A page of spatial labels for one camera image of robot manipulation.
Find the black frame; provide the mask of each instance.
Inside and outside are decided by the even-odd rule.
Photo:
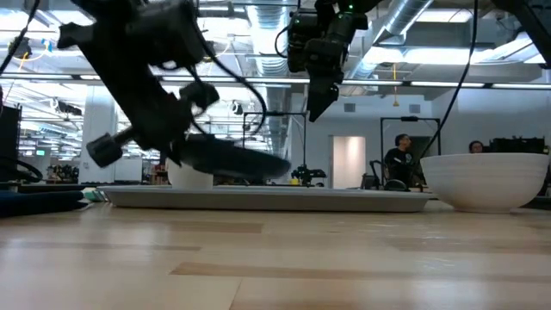
[[[437,128],[440,128],[440,119],[439,118],[432,118],[432,117],[417,117],[417,116],[404,116],[404,117],[381,117],[381,184],[384,185],[386,178],[385,178],[385,151],[384,151],[384,133],[383,133],[383,126],[385,121],[403,121],[403,122],[418,122],[418,121],[434,121],[437,124]],[[442,145],[441,145],[441,133],[438,133],[438,136],[436,137],[436,141],[438,143],[438,156],[442,155]]]
[[[245,125],[246,125],[246,118],[247,118],[247,115],[262,115],[263,113],[262,112],[244,112],[243,113],[243,148],[245,148],[245,136],[246,136],[246,131],[245,131]],[[306,121],[306,113],[292,113],[292,112],[277,112],[277,111],[270,111],[270,112],[266,112],[266,117],[270,117],[270,116],[279,116],[279,117],[283,117],[283,116],[302,116],[302,118],[304,119],[304,126],[302,128],[302,164],[306,167],[306,124],[307,124],[307,121]]]

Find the doorway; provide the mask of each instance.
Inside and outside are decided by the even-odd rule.
[[[331,186],[357,188],[366,171],[365,137],[331,136]]]

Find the wooden table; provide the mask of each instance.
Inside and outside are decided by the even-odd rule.
[[[3,310],[549,309],[551,216],[118,209],[0,220]]]

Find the light wood surface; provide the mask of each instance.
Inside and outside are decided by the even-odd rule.
[[[551,215],[122,209],[0,220],[0,309],[532,310]]]

